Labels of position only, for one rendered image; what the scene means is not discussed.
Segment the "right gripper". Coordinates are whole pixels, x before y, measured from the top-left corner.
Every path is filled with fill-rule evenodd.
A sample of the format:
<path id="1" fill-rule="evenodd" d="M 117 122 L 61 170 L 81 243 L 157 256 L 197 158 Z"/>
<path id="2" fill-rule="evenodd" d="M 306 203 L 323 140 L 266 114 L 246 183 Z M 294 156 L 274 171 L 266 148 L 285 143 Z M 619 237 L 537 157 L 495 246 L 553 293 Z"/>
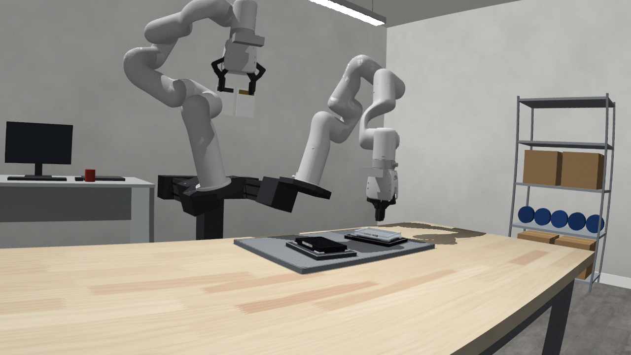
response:
<path id="1" fill-rule="evenodd" d="M 248 94 L 252 95 L 255 92 L 255 82 L 262 77 L 265 73 L 263 68 L 257 61 L 256 47 L 250 45 L 244 45 L 241 43 L 232 43 L 232 37 L 227 40 L 223 50 L 223 56 L 211 63 L 211 66 L 216 75 L 218 75 L 219 91 L 222 92 L 225 89 L 225 77 L 226 73 L 248 75 L 250 79 Z M 218 68 L 218 64 L 221 63 L 221 70 Z M 224 69 L 222 69 L 222 64 Z M 259 74 L 255 76 L 255 68 L 259 70 Z M 242 73 L 241 73 L 242 72 Z"/>

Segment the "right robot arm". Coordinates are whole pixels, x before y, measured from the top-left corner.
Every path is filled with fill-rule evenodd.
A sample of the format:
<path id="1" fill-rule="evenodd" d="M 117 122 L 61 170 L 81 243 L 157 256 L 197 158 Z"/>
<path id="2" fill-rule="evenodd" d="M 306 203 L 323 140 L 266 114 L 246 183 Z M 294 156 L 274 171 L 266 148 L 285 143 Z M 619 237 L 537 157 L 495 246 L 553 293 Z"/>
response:
<path id="1" fill-rule="evenodd" d="M 254 0 L 236 0 L 234 4 L 226 0 L 193 0 L 180 13 L 148 23 L 144 36 L 152 46 L 133 48 L 123 58 L 124 72 L 136 87 L 168 107 L 182 106 L 182 119 L 198 174 L 198 191 L 211 191 L 231 183 L 225 175 L 218 136 L 211 121 L 221 113 L 222 101 L 198 82 L 171 79 L 155 69 L 165 63 L 178 38 L 191 34 L 192 22 L 205 18 L 219 26 L 231 27 L 232 43 L 264 46 L 265 37 L 255 34 L 256 14 Z"/>

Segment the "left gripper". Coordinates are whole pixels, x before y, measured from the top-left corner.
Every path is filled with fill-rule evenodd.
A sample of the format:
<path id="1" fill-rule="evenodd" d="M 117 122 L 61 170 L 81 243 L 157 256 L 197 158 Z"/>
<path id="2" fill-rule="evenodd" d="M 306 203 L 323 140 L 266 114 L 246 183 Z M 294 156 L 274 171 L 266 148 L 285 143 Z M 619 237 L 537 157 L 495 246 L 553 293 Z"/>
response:
<path id="1" fill-rule="evenodd" d="M 369 176 L 366 196 L 367 201 L 372 203 L 376 209 L 376 221 L 383 221 L 385 219 L 385 209 L 387 209 L 389 205 L 396 204 L 397 195 L 397 171 L 388 169 L 387 178 Z"/>

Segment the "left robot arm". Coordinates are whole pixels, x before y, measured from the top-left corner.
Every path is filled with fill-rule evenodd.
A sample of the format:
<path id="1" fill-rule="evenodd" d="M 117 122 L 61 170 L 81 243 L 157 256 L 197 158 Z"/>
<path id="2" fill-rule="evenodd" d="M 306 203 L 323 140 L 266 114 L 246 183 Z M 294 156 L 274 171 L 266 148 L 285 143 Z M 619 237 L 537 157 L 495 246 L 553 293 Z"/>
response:
<path id="1" fill-rule="evenodd" d="M 363 107 L 355 99 L 360 90 L 361 77 L 373 85 L 373 104 L 363 115 Z M 292 178 L 318 186 L 330 150 L 330 140 L 343 143 L 360 118 L 360 146 L 365 150 L 373 150 L 373 161 L 372 168 L 359 168 L 358 176 L 387 178 L 387 170 L 398 166 L 396 149 L 400 137 L 392 128 L 373 129 L 367 128 L 367 124 L 377 115 L 392 111 L 404 91 L 404 82 L 374 59 L 366 55 L 353 58 L 328 101 L 330 110 L 340 115 L 341 119 L 325 111 L 314 115 L 300 168 Z"/>

